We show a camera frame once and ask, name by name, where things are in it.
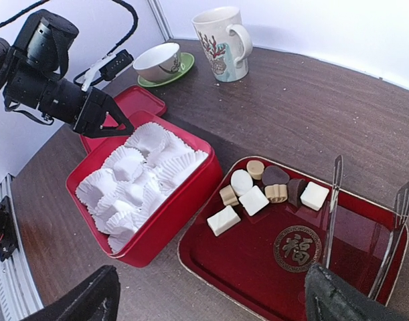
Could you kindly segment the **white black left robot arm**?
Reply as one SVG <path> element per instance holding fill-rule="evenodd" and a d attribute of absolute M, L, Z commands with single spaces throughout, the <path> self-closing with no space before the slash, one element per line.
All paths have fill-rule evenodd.
<path fill-rule="evenodd" d="M 135 129 L 114 98 L 95 88 L 130 66 L 133 56 L 122 50 L 107 55 L 75 84 L 65 75 L 68 50 L 79 34 L 64 17 L 41 9 L 25 21 L 13 44 L 0 38 L 0 93 L 7 112 L 16 112 L 44 126 L 60 120 L 88 138 L 126 136 Z"/>

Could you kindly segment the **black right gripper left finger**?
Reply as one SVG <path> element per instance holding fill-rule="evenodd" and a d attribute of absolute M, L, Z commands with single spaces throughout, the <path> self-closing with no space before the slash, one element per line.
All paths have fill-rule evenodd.
<path fill-rule="evenodd" d="M 116 320 L 120 282 L 113 265 L 103 265 L 66 295 L 26 320 Z"/>

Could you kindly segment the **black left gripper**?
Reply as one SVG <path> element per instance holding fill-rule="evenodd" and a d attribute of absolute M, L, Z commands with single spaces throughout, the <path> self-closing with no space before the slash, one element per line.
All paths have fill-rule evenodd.
<path fill-rule="evenodd" d="M 45 9 L 26 19 L 3 64 L 5 110 L 21 112 L 25 105 L 42 113 L 40 124 L 49 126 L 58 119 L 89 138 L 131 135 L 135 127 L 113 98 L 93 116 L 89 94 L 65 79 L 68 50 L 78 34 L 75 25 Z"/>

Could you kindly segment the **red tin lid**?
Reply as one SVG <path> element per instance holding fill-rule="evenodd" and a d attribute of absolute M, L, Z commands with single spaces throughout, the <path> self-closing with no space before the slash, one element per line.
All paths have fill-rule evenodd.
<path fill-rule="evenodd" d="M 115 96 L 114 100 L 123 114 L 127 117 L 130 117 L 135 112 L 141 110 L 156 116 L 162 116 L 167 111 L 164 101 L 150 93 L 150 91 L 137 85 L 127 88 Z M 103 126 L 118 127 L 117 122 L 112 118 L 112 116 L 106 117 Z M 88 138 L 85 136 L 80 136 L 80 140 L 87 154 L 91 153 L 95 148 L 97 148 L 104 141 L 104 139 L 105 138 Z"/>

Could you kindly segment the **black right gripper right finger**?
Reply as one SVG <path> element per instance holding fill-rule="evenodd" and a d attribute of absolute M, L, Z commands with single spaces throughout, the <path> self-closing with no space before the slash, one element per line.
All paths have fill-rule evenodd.
<path fill-rule="evenodd" d="M 319 263 L 305 277 L 307 320 L 407 320 L 359 292 Z"/>

